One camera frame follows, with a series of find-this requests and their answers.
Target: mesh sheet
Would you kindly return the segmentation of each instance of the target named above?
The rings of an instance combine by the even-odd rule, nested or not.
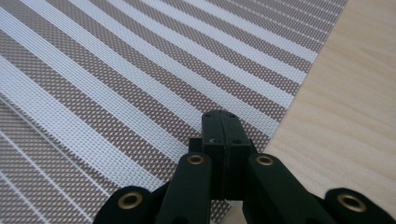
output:
[[[91,223],[158,188],[208,110],[264,150],[346,3],[0,1],[0,222]]]

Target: light wooden surface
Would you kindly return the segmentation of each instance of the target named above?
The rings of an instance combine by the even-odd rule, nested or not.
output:
[[[396,218],[396,1],[349,0],[266,153],[319,197],[354,189]],[[222,223],[246,223],[241,203]]]

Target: black plastic bracket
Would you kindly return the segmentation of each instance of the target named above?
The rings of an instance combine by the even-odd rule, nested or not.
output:
[[[243,201],[249,224],[396,224],[354,190],[310,194],[278,158],[257,152],[236,115],[218,110],[203,114],[202,138],[190,139],[170,182],[117,190],[93,223],[209,223],[214,199]]]

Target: striped mesh fabric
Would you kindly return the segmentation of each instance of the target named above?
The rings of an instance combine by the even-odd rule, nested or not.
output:
[[[92,223],[155,190],[208,110],[264,150],[346,3],[0,1],[0,223]]]

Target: white stripe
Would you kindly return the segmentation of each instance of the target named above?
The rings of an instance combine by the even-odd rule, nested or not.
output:
[[[278,122],[276,120],[269,118],[256,108],[233,97],[230,93],[222,90],[221,88],[218,88],[213,83],[207,81],[206,79],[199,76],[198,74],[195,74],[180,63],[174,61],[172,58],[170,58],[160,50],[155,49],[143,39],[136,36],[127,28],[123,27],[117,21],[109,17],[105,12],[100,10],[92,3],[79,0],[72,2],[80,9],[82,9],[85,13],[93,17],[96,21],[104,25],[116,36],[128,43],[132,48],[137,49],[140,53],[142,53],[164,69],[181,78],[189,85],[192,85],[195,89],[208,96],[208,98],[210,98],[217,104],[235,113],[241,119],[246,120],[251,125],[258,128],[260,131],[264,132],[269,136],[272,136],[275,132],[275,129],[278,125]]]
[[[6,175],[3,174],[3,172],[0,170],[0,177],[1,179],[4,179],[6,183],[20,196],[20,198],[23,200],[24,203],[26,203],[30,209],[33,210],[33,212],[44,222],[44,223],[49,223],[49,221],[43,216],[43,214],[38,211],[38,209],[20,192],[17,187],[15,187],[14,184],[6,177]]]
[[[168,27],[156,22],[151,17],[133,8],[129,4],[126,4],[121,0],[111,1],[110,4],[118,8],[120,11],[125,13],[133,20],[146,26],[146,28],[150,29],[150,31],[152,31],[156,35],[159,35],[162,38],[166,39],[167,41],[171,42],[172,44],[180,47],[181,49],[184,49],[195,58],[213,67],[214,69],[218,70],[225,76],[241,83],[242,85],[247,86],[248,88],[267,97],[268,99],[274,101],[279,105],[282,105],[286,108],[289,107],[293,99],[292,95],[280,90],[277,87],[270,85],[267,82],[262,81],[257,77],[254,77],[250,73],[244,71],[243,69],[240,69],[239,67],[233,65],[232,63],[223,60],[218,55],[205,49],[201,45],[189,40],[184,35],[180,35],[177,32],[169,29]],[[136,42],[134,44],[134,48],[137,48],[138,47],[137,41],[141,40],[141,38],[136,35],[134,35],[133,38],[134,41]],[[146,42],[144,42],[144,40],[142,41],[143,41],[142,44],[146,46],[144,48],[142,47],[139,50],[140,52],[144,52],[144,49],[147,49],[149,46]]]
[[[209,2],[206,2],[205,0],[185,1],[209,13],[212,16],[218,17],[223,21],[227,21],[228,23],[238,27],[239,29],[255,35],[258,38],[279,47],[280,49],[283,49],[296,56],[306,59],[311,63],[313,63],[318,56],[318,54],[311,49],[307,49],[297,43],[294,43],[281,35],[276,35],[271,31],[268,31],[254,23],[251,23],[250,21],[240,18],[221,7],[217,7]]]
[[[11,106],[7,101],[3,100],[0,98],[0,101],[8,106],[9,109],[12,110],[13,113],[18,115],[21,119],[23,119],[24,122],[26,122],[33,130],[35,130],[36,133],[38,133],[46,142],[48,142],[52,148],[54,148],[59,154],[61,154],[68,162],[70,162],[78,171],[80,171],[85,178],[87,178],[91,183],[93,183],[94,186],[96,186],[102,193],[109,197],[110,194],[102,188],[94,179],[92,179],[85,171],[83,171],[74,161],[72,161],[62,150],[60,150],[55,144],[53,144],[52,141],[48,139],[46,135],[44,135],[40,130],[37,129],[37,127],[29,120],[27,119],[24,115],[22,115],[18,110],[14,108],[14,106]]]
[[[236,39],[235,37],[224,33],[218,28],[211,26],[203,21],[200,21],[193,16],[171,7],[162,1],[142,0],[147,5],[161,11],[168,17],[173,18],[191,28],[211,37],[212,39],[220,42],[229,49],[249,58],[251,61],[258,63],[272,71],[293,80],[299,84],[303,83],[306,73],[302,72],[293,66],[283,63],[280,60],[269,56],[262,51],[251,47],[250,45]]]
[[[12,147],[14,148],[14,149],[17,149],[17,151],[19,152],[19,153],[21,153],[21,155],[27,160],[27,161],[29,161],[30,162],[30,164],[56,189],[56,190],[58,190],[59,191],[59,193],[61,193],[65,198],[66,198],[66,200],[67,201],[69,201],[87,220],[89,220],[90,222],[92,222],[92,219],[90,218],[90,216],[88,216],[88,214],[84,211],[84,210],[82,210],[82,208],[78,205],[78,204],[76,204],[74,201],[73,201],[73,199],[71,199],[70,197],[69,197],[69,195],[68,194],[66,194],[65,192],[64,192],[64,190],[63,189],[61,189],[43,170],[41,170],[41,168],[37,165],[37,164],[35,164],[35,162],[34,161],[32,161],[30,158],[29,158],[29,156],[28,155],[26,155],[26,153],[24,153],[24,151],[22,150],[22,149],[20,149],[11,139],[9,139],[8,138],[8,136],[6,136],[3,132],[1,132],[0,131],[0,136],[2,136],[2,137],[4,137],[5,139],[6,139],[6,141],[8,141],[8,143],[10,144],[10,145],[12,145]]]
[[[37,4],[41,1],[23,1],[29,7],[32,7],[37,13],[54,22],[56,25],[61,26],[63,29],[68,30],[73,33],[73,35],[78,35],[79,43],[83,44],[84,47],[92,49],[96,56],[104,60],[106,63],[111,64],[118,72],[133,77],[134,80],[142,80],[145,77],[140,77],[138,74],[134,73],[133,67],[126,62],[120,55],[112,51],[105,44],[100,42],[98,39],[93,38],[91,34],[83,30],[81,27],[79,29],[75,26],[76,24],[71,22],[64,14],[60,13],[58,10],[53,8],[50,10],[46,7],[47,2],[43,4]],[[56,49],[47,40],[30,30],[24,24],[18,22],[17,24],[11,22],[7,26],[7,31],[13,34],[15,40],[24,45],[27,49],[33,52],[38,58],[43,62],[48,64],[51,68],[57,71],[60,75],[65,77],[73,85],[79,88],[87,96],[93,99],[97,104],[99,104],[106,111],[111,113],[115,118],[120,120],[131,130],[133,130],[138,135],[142,136],[143,139],[148,141],[158,150],[160,150],[164,155],[166,155],[173,162],[178,162],[181,156],[187,152],[187,146],[179,142],[172,134],[164,130],[160,125],[158,125],[154,120],[147,117],[144,113],[139,111],[133,105],[131,105],[127,100],[123,99],[116,92],[111,90],[107,85],[99,81],[97,78],[92,76],[89,72],[84,70],[78,63],[74,62],[68,58],[60,50]],[[89,35],[83,35],[82,31],[88,33]],[[158,94],[166,95],[166,91],[158,92]],[[169,105],[172,104],[172,98],[169,97]],[[186,109],[187,117],[188,108],[182,105],[178,108]],[[201,113],[193,108],[193,113],[191,116],[195,116],[193,119],[198,119],[199,121],[196,126],[199,126],[201,121]]]
[[[19,21],[0,8],[0,27],[15,27],[20,30]],[[11,34],[12,37],[26,36],[29,33]],[[67,147],[92,169],[120,187],[142,186],[155,190],[163,182],[125,156],[107,140],[79,119],[53,96],[44,91],[13,64],[0,56],[0,92],[2,92],[26,116]]]

